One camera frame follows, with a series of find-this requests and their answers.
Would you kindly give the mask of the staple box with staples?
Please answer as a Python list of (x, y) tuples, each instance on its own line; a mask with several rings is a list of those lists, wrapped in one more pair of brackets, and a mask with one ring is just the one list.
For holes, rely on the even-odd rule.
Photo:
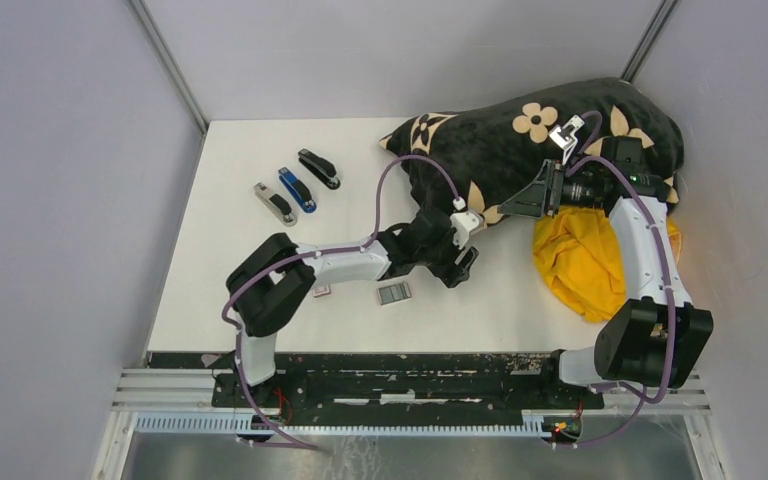
[(379, 287), (376, 292), (381, 306), (392, 305), (412, 298), (412, 291), (407, 282), (384, 285)]

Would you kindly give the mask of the red white staple box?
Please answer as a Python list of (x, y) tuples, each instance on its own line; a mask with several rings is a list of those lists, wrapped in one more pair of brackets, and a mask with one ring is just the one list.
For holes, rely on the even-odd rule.
[(321, 285), (318, 287), (315, 287), (312, 291), (312, 295), (314, 298), (320, 298), (327, 295), (330, 295), (332, 293), (331, 287), (329, 285)]

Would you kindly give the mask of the black stapler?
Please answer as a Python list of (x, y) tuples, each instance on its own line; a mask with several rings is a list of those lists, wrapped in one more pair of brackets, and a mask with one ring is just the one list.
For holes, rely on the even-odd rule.
[(298, 161), (329, 190), (338, 190), (340, 188), (341, 180), (336, 166), (327, 159), (308, 149), (300, 149), (298, 151)]

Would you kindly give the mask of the blue stapler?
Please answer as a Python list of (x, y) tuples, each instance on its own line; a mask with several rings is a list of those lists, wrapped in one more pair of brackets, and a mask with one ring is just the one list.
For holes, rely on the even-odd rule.
[(307, 185), (301, 181), (287, 167), (281, 167), (278, 170), (278, 177), (281, 184), (295, 200), (304, 213), (313, 213), (317, 210), (318, 204)]

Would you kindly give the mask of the beige stapler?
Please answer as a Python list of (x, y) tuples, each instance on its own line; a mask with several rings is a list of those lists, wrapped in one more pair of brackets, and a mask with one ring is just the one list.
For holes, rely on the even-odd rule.
[(292, 227), (297, 223), (297, 216), (292, 206), (282, 195), (262, 182), (256, 183), (253, 191), (257, 198), (284, 226)]

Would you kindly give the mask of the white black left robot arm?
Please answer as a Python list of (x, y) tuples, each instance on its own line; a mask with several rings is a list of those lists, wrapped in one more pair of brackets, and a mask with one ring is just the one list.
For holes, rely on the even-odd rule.
[(324, 246), (267, 238), (228, 277), (222, 318), (236, 329), (236, 392), (251, 406), (273, 397), (277, 334), (316, 288), (353, 281), (385, 281), (424, 267), (446, 287), (466, 281), (478, 256), (470, 237), (484, 226), (474, 210), (447, 215), (422, 209), (408, 223), (369, 238)]

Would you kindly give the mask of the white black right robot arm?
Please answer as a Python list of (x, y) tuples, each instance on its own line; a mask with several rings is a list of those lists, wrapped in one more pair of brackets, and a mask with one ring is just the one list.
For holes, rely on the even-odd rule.
[(648, 172), (639, 138), (606, 140), (597, 156), (547, 160), (535, 179), (499, 211), (553, 217), (564, 207), (603, 209), (618, 240), (626, 301), (594, 346), (554, 353), (554, 371), (537, 382), (551, 408), (572, 401), (578, 387), (621, 384), (658, 394), (682, 387), (713, 332), (708, 310), (694, 306), (668, 238), (667, 184)]

